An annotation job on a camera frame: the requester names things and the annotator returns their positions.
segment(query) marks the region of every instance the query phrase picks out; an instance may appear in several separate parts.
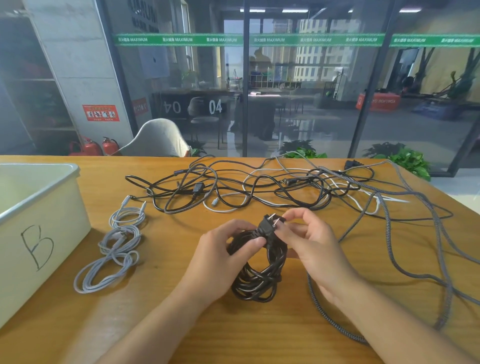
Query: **forearm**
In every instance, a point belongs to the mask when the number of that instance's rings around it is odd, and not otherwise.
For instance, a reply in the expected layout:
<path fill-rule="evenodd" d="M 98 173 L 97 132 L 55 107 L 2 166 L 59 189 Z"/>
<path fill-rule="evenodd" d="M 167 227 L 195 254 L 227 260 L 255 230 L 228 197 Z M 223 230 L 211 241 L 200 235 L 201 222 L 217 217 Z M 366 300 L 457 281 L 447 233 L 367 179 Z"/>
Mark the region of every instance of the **forearm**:
<path fill-rule="evenodd" d="M 203 309 L 178 286 L 97 364 L 167 363 Z"/>
<path fill-rule="evenodd" d="M 476 363 L 448 338 L 364 281 L 345 292 L 337 306 L 386 364 Z"/>

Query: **fire extinguisher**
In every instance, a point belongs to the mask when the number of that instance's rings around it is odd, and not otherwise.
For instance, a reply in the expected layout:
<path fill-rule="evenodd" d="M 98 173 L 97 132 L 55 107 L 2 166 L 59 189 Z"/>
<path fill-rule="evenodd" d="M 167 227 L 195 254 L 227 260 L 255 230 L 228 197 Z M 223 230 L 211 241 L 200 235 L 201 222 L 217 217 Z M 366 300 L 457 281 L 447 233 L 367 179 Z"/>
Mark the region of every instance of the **fire extinguisher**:
<path fill-rule="evenodd" d="M 88 156 L 102 156 L 103 151 L 100 145 L 86 136 L 82 137 L 85 140 L 84 151 Z"/>
<path fill-rule="evenodd" d="M 108 156 L 111 156 L 120 149 L 119 144 L 115 139 L 108 138 L 106 136 L 104 136 L 102 147 L 105 151 L 105 154 Z"/>

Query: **hand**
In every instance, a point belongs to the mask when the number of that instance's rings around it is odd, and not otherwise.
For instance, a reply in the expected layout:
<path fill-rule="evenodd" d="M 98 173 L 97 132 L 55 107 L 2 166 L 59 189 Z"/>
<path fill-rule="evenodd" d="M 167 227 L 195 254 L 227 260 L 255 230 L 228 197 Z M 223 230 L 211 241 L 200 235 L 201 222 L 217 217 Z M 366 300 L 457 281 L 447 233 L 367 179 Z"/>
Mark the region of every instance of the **hand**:
<path fill-rule="evenodd" d="M 206 308 L 230 288 L 242 267 L 266 243 L 265 238 L 248 241 L 236 253 L 227 252 L 228 238 L 257 227 L 244 220 L 231 220 L 203 234 L 179 283 Z"/>
<path fill-rule="evenodd" d="M 342 293 L 360 281 L 358 273 L 348 262 L 332 228 L 306 208 L 293 208 L 283 217 L 287 221 L 303 219 L 304 224 L 277 223 L 275 234 L 293 248 L 288 257 L 299 258 L 324 297 L 335 305 Z"/>

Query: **white plastic bin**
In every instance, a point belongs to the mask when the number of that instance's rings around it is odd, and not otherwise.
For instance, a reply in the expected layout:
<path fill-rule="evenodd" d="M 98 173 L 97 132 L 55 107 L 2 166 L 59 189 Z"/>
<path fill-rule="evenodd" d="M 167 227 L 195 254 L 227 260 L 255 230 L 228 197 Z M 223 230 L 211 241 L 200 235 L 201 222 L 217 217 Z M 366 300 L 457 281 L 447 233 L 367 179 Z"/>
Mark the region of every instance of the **white plastic bin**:
<path fill-rule="evenodd" d="M 90 231 L 79 175 L 76 164 L 0 164 L 0 327 Z"/>

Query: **left hand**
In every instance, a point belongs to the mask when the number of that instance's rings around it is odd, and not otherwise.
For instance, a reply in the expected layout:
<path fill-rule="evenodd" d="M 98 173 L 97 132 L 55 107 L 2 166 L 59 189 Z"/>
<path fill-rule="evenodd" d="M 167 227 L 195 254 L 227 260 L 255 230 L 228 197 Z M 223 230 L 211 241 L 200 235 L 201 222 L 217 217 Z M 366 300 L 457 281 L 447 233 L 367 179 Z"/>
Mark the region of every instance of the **left hand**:
<path fill-rule="evenodd" d="M 230 255 L 227 240 L 242 231 L 256 228 L 247 221 L 235 219 L 203 234 L 179 288 L 193 294 L 205 308 L 222 297 L 242 267 L 266 243 L 265 238 L 252 239 Z"/>

